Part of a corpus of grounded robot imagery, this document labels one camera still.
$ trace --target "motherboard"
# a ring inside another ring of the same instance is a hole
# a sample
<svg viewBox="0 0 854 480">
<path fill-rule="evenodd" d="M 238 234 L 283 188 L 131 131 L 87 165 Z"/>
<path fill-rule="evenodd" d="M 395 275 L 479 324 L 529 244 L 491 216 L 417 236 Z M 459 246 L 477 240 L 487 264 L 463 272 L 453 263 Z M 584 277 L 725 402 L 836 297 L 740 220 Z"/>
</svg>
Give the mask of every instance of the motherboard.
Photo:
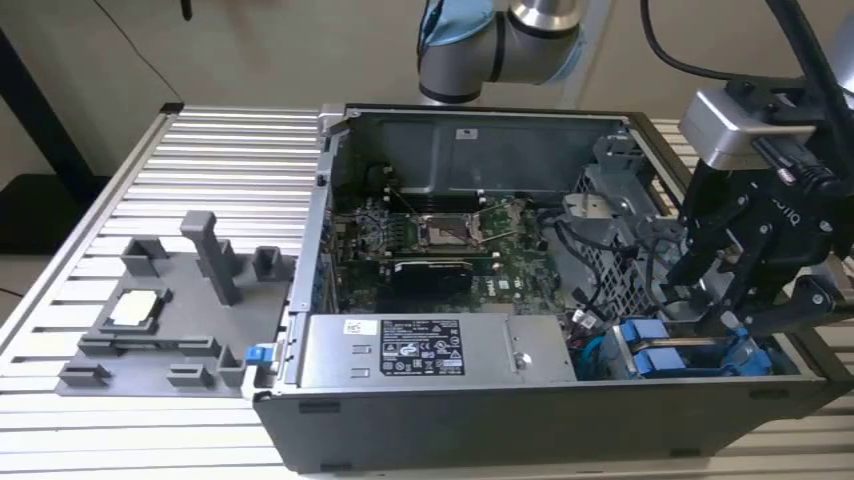
<svg viewBox="0 0 854 480">
<path fill-rule="evenodd" d="M 334 217 L 339 312 L 565 312 L 528 199 L 423 203 L 397 192 L 391 198 L 369 198 Z M 459 211 L 473 203 L 474 211 Z"/>
</svg>

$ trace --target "floor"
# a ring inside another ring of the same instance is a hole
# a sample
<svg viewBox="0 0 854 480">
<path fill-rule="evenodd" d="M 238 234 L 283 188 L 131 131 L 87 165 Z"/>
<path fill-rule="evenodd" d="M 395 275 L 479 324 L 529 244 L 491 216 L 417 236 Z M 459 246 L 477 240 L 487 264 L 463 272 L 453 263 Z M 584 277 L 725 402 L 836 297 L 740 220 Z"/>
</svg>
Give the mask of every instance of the floor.
<svg viewBox="0 0 854 480">
<path fill-rule="evenodd" d="M 0 287 L 26 294 L 50 261 L 48 256 L 0 255 Z M 0 325 L 15 310 L 19 300 L 16 296 L 0 292 Z"/>
</svg>

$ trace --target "power supply label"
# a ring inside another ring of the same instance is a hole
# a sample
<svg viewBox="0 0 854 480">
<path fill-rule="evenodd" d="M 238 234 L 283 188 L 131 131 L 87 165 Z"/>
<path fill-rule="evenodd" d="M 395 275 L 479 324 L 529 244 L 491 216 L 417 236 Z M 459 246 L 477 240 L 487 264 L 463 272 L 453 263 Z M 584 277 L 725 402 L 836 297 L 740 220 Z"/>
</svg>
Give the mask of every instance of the power supply label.
<svg viewBox="0 0 854 480">
<path fill-rule="evenodd" d="M 466 374 L 459 320 L 383 320 L 381 342 L 383 375 Z"/>
</svg>

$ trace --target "table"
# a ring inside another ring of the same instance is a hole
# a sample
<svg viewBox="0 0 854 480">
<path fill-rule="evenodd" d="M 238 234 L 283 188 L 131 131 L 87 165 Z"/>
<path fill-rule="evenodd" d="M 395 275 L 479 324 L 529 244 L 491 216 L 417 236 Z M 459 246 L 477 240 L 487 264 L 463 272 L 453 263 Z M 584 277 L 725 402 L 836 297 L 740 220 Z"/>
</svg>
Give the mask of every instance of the table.
<svg viewBox="0 0 854 480">
<path fill-rule="evenodd" d="M 179 224 L 213 210 L 238 252 L 297 255 L 319 153 L 318 111 L 186 107 L 162 113 L 63 249 L 0 327 L 0 474 L 87 479 L 295 478 L 243 399 L 85 398 L 52 393 L 125 272 L 135 234 L 193 251 Z M 656 126 L 689 164 L 677 122 Z M 854 321 L 818 329 L 854 369 Z M 764 425 L 712 459 L 386 472 L 393 478 L 854 478 L 854 396 Z"/>
</svg>

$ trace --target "wire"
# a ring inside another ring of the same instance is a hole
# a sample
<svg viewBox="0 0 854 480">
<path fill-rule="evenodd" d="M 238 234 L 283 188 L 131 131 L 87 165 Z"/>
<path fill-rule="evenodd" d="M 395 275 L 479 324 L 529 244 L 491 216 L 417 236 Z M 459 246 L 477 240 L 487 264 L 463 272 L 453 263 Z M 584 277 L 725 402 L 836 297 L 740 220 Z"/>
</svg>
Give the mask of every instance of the wire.
<svg viewBox="0 0 854 480">
<path fill-rule="evenodd" d="M 418 32 L 419 32 L 419 47 L 418 47 L 418 71 L 422 71 L 422 58 L 427 53 L 427 39 L 433 32 L 437 30 L 437 25 L 439 24 L 439 17 L 442 17 L 442 9 L 445 8 L 445 0 L 439 0 L 437 2 L 437 6 L 430 11 L 427 15 L 427 9 L 430 6 L 430 1 L 425 1 L 425 13 L 422 14 L 422 21 L 418 24 Z"/>
<path fill-rule="evenodd" d="M 394 188 L 389 187 L 389 191 L 391 193 L 394 193 L 398 198 L 401 199 L 401 203 L 403 203 L 403 205 L 406 206 L 406 208 L 410 209 L 410 212 L 413 212 L 413 215 L 415 215 L 418 217 L 418 212 L 415 211 L 415 209 L 413 208 L 413 205 L 410 205 L 410 202 L 406 201 L 406 198 L 403 198 L 403 195 L 401 195 L 401 192 L 398 192 Z"/>
<path fill-rule="evenodd" d="M 670 310 L 668 310 L 668 305 L 665 304 L 665 302 L 662 302 L 658 297 L 656 296 L 656 294 L 653 293 L 653 267 L 656 266 L 656 251 L 658 250 L 658 245 L 661 244 L 662 241 L 668 241 L 670 240 L 666 237 L 657 237 L 653 240 L 653 244 L 650 245 L 650 255 L 646 259 L 646 278 L 645 278 L 645 288 L 646 288 L 646 296 L 650 298 L 650 301 L 653 302 L 653 304 L 656 304 L 656 306 L 658 307 L 658 309 L 662 311 L 662 313 L 665 314 L 665 316 L 670 319 L 676 318 L 676 316 L 673 315 L 673 313 L 670 313 Z"/>
<path fill-rule="evenodd" d="M 580 355 L 580 372 L 584 372 L 582 375 L 582 380 L 590 380 L 593 378 L 593 372 L 590 371 L 592 368 L 596 368 L 596 366 L 593 365 L 593 352 L 596 351 L 596 349 L 601 346 L 602 344 L 602 337 L 597 337 L 594 338 L 590 343 L 588 343 L 588 345 L 585 346 L 585 349 L 582 350 L 582 353 Z"/>
<path fill-rule="evenodd" d="M 641 24 L 644 25 L 644 35 L 646 36 L 646 43 L 650 44 L 653 53 L 656 53 L 656 56 L 662 60 L 662 62 L 665 62 L 673 68 L 692 75 L 697 75 L 698 77 L 712 78 L 714 80 L 732 80 L 736 77 L 744 76 L 689 65 L 668 54 L 661 44 L 658 43 L 658 38 L 656 38 L 656 32 L 653 31 L 653 20 L 650 19 L 650 0 L 641 0 Z"/>
<path fill-rule="evenodd" d="M 566 222 L 561 222 L 561 223 L 564 224 L 564 228 L 566 229 L 566 233 L 569 233 L 570 237 L 573 237 L 573 240 L 576 240 L 578 243 L 584 243 L 585 245 L 588 245 L 592 248 L 596 248 L 598 250 L 606 250 L 606 251 L 614 252 L 614 253 L 634 253 L 634 252 L 638 251 L 638 246 L 637 245 L 626 245 L 624 247 L 614 247 L 612 245 L 606 245 L 605 243 L 600 243 L 600 242 L 589 239 L 584 235 L 581 235 L 576 230 L 573 230 L 572 224 L 569 224 Z"/>
<path fill-rule="evenodd" d="M 117 29 L 119 30 L 119 33 L 122 34 L 122 36 L 125 37 L 125 39 L 129 41 L 129 44 L 131 45 L 131 48 L 134 49 L 134 52 L 137 53 L 137 56 L 139 57 L 139 59 L 146 63 L 146 65 L 149 65 L 149 68 L 151 68 L 151 71 L 155 72 L 155 75 L 158 75 L 158 77 L 161 77 L 161 80 L 163 80 L 163 83 L 166 84 L 166 86 L 169 87 L 170 90 L 173 90 L 173 93 L 175 94 L 175 97 L 178 98 L 178 101 L 185 103 L 185 99 L 182 98 L 181 94 L 178 93 L 178 90 L 175 90 L 175 87 L 173 87 L 173 84 L 170 83 L 170 81 L 166 79 L 166 77 L 163 76 L 163 74 L 158 71 L 158 69 L 155 68 L 155 66 L 151 64 L 151 62 L 146 59 L 146 56 L 143 55 L 143 53 L 139 51 L 139 48 L 137 48 L 137 44 L 134 43 L 134 40 L 131 40 L 131 37 L 129 36 L 129 34 L 126 33 L 125 29 L 122 28 L 122 26 L 119 25 L 119 22 L 117 22 L 117 19 L 113 17 L 113 15 L 110 14 L 110 12 L 107 11 L 107 9 L 105 8 L 105 5 L 102 5 L 102 2 L 99 0 L 93 0 L 93 3 L 95 3 L 95 5 L 98 6 L 98 8 L 101 9 L 102 12 L 105 12 L 105 15 L 107 16 L 107 18 L 110 19 L 110 21 L 113 22 L 114 26 L 117 27 Z"/>
<path fill-rule="evenodd" d="M 664 237 L 664 236 L 662 237 L 653 237 L 653 240 L 656 240 L 656 239 L 661 240 L 662 242 L 670 242 L 674 245 L 680 246 L 680 241 L 674 240 L 673 238 Z M 665 257 L 662 257 L 658 254 L 658 252 L 653 251 L 652 246 L 648 245 L 644 242 L 642 238 L 638 238 L 638 245 L 641 245 L 646 249 L 646 251 L 650 252 L 650 254 L 653 255 L 653 258 L 656 258 L 656 260 L 658 260 L 664 265 L 668 265 L 669 267 L 672 266 L 670 262 L 668 262 L 668 260 L 665 260 Z"/>
<path fill-rule="evenodd" d="M 14 297 L 24 298 L 24 294 L 23 293 L 18 293 L 15 290 L 10 290 L 8 288 L 0 287 L 0 292 L 6 293 L 8 295 L 12 295 Z"/>
<path fill-rule="evenodd" d="M 854 169 L 854 120 L 816 32 L 796 0 L 766 0 L 806 76 L 809 93 L 822 107 L 842 164 L 834 172 L 849 180 Z"/>
<path fill-rule="evenodd" d="M 422 63 L 422 42 L 425 41 L 425 18 L 427 18 L 427 9 L 430 8 L 430 0 L 425 0 L 425 9 L 422 10 L 422 19 L 418 21 L 418 41 L 415 43 L 415 58 L 421 68 Z"/>
<path fill-rule="evenodd" d="M 582 263 L 582 265 L 585 265 L 585 267 L 588 267 L 588 269 L 593 272 L 594 281 L 597 282 L 597 288 L 593 291 L 593 295 L 585 302 L 586 304 L 585 307 L 586 309 L 592 310 L 600 317 L 602 317 L 602 320 L 605 321 L 605 315 L 602 314 L 602 310 L 597 306 L 597 300 L 600 299 L 600 295 L 602 294 L 602 287 L 604 287 L 602 274 L 600 273 L 600 270 L 597 269 L 593 262 L 588 260 L 585 256 L 581 254 L 581 252 L 576 248 L 573 248 L 573 245 L 570 245 L 566 235 L 564 235 L 564 231 L 566 230 L 566 228 L 568 228 L 566 222 L 562 220 L 557 220 L 554 223 L 554 229 L 556 229 L 556 236 L 558 237 L 558 241 L 561 242 L 561 245 L 564 245 L 564 248 L 566 249 L 568 253 L 573 255 L 576 257 L 576 260 L 578 260 Z"/>
</svg>

